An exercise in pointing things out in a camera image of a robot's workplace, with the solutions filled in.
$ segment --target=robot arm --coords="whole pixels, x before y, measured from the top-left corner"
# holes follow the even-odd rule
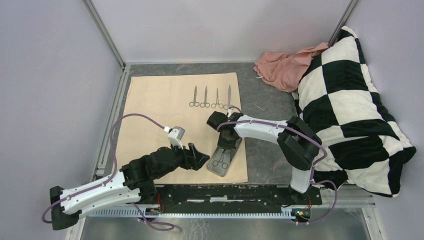
[[[219,128],[221,124],[226,122],[236,122],[236,124],[227,124]],[[313,160],[318,154],[319,148],[302,137],[296,139],[297,134],[289,130],[294,129],[319,144],[322,142],[299,117],[292,117],[289,121],[271,121],[252,118],[243,113],[231,113],[229,111],[228,115],[225,115],[215,111],[209,117],[207,124],[220,132],[217,151],[212,156],[211,163],[216,158],[223,158],[222,161],[227,161],[226,164],[229,165],[231,157],[224,157],[225,152],[233,151],[230,154],[233,156],[241,138],[260,139],[280,146],[287,161],[292,166],[290,187],[301,194],[308,190]],[[208,169],[221,176],[223,175],[222,169],[219,169],[218,165],[210,164]]]
[[[182,145],[184,129],[174,127],[167,132],[171,147],[161,147],[149,155],[130,161],[115,176],[111,174],[69,189],[52,187],[50,203],[63,199],[51,208],[53,230],[68,228],[91,213],[119,204],[149,204],[157,196],[155,179],[178,167],[197,171],[209,160],[210,157],[199,152],[193,143],[188,144],[188,149]]]

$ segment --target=pink cloth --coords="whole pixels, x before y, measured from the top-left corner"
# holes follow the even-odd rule
[[[266,84],[291,93],[298,88],[303,74],[311,65],[312,57],[328,48],[328,44],[322,42],[316,47],[304,48],[295,54],[267,51],[254,63],[253,69]]]

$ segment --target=tan paper sheet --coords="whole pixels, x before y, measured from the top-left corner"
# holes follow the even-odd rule
[[[194,143],[196,148],[212,156],[219,134],[206,124],[214,112],[227,111],[219,107],[190,107],[194,89],[197,86],[196,101],[203,103],[207,86],[207,102],[227,104],[228,87],[231,85],[231,105],[240,106],[239,85],[235,72],[226,74],[183,75],[183,76],[141,76],[132,77],[126,96],[123,114],[140,113],[149,116],[163,126],[179,126],[185,129],[182,143]],[[167,133],[148,120],[131,116],[122,121],[116,156],[118,168],[150,154],[160,147],[169,146]],[[225,177],[207,170],[207,162],[200,170],[177,168],[174,172],[155,180],[157,184],[218,184],[245,183],[248,180],[245,143],[242,141]]]

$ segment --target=checkered blanket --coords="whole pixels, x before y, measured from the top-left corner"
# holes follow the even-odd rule
[[[344,26],[334,46],[312,60],[293,97],[298,115],[328,152],[316,167],[316,182],[330,179],[338,187],[347,181],[381,196],[399,194],[403,164],[416,149],[383,106],[350,28]]]

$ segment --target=gray tabletop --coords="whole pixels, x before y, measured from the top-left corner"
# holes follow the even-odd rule
[[[243,113],[253,118],[266,120],[289,120],[296,115],[292,95],[256,79],[257,73],[251,62],[240,63],[193,63],[193,64],[145,64],[131,65],[129,77],[139,76],[177,76],[200,74],[237,73]],[[119,116],[123,115],[127,82]],[[116,145],[120,125],[116,126],[113,143]],[[288,185],[292,177],[292,167],[286,161],[279,146],[258,139],[246,138],[247,176],[250,184]],[[112,161],[108,159],[110,169]]]

